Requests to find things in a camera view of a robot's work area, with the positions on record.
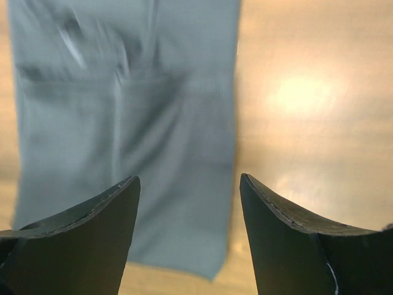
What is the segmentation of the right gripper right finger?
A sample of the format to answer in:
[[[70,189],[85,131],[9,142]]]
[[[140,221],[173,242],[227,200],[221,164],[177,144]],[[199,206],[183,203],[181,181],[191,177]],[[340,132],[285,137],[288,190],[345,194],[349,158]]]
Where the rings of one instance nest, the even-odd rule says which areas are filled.
[[[259,294],[392,293],[392,226],[332,221],[247,173],[239,190]]]

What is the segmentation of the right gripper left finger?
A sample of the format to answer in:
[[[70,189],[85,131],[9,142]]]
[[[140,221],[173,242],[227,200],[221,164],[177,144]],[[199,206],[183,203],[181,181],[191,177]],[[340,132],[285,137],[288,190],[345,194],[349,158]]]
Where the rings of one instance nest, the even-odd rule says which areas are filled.
[[[61,213],[1,231],[1,294],[118,294],[140,191],[130,176]]]

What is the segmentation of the grey t shirt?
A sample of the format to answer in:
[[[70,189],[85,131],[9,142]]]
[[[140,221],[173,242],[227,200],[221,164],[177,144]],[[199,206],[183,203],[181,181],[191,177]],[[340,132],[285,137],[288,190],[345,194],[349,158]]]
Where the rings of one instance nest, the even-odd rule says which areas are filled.
[[[15,229],[129,176],[128,260],[213,279],[227,255],[239,1],[8,1]]]

